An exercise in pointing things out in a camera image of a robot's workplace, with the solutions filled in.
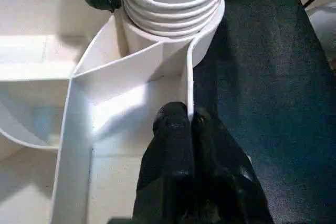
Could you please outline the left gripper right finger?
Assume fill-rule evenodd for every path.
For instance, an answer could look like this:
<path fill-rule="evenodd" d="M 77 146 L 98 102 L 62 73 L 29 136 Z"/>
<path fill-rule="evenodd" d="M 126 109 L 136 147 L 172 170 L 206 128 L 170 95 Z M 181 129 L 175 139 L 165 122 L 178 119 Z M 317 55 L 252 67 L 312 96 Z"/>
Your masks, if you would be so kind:
<path fill-rule="evenodd" d="M 192 120 L 200 216 L 214 223 L 273 223 L 248 155 L 218 115 L 204 108 Z"/>

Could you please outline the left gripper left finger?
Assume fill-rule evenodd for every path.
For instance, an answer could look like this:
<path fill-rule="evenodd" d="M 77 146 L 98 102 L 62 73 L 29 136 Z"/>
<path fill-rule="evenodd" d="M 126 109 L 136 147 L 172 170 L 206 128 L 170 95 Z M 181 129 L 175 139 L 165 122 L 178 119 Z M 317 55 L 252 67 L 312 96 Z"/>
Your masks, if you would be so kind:
<path fill-rule="evenodd" d="M 187 223 L 194 213 L 191 125 L 182 102 L 163 105 L 141 161 L 133 218 L 140 223 Z"/>

